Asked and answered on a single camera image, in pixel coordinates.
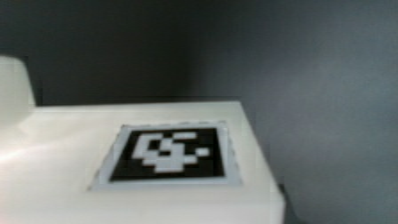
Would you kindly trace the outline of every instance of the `dark background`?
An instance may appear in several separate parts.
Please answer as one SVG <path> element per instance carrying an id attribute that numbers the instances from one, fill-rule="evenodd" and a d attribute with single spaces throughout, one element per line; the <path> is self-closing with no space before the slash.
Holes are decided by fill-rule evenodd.
<path id="1" fill-rule="evenodd" d="M 398 1 L 4 0 L 45 105 L 240 100 L 301 219 L 398 223 Z"/>

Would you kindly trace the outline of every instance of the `white surface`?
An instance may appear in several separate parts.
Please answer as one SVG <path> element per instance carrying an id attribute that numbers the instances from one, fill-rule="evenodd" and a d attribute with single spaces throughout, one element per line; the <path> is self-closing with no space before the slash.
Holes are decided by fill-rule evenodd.
<path id="1" fill-rule="evenodd" d="M 15 130 L 0 133 L 0 223 L 283 223 L 285 202 L 240 103 L 29 110 L 25 119 L 8 111 L 15 125 L 2 127 Z M 88 191 L 121 126 L 214 120 L 228 124 L 244 185 Z"/>

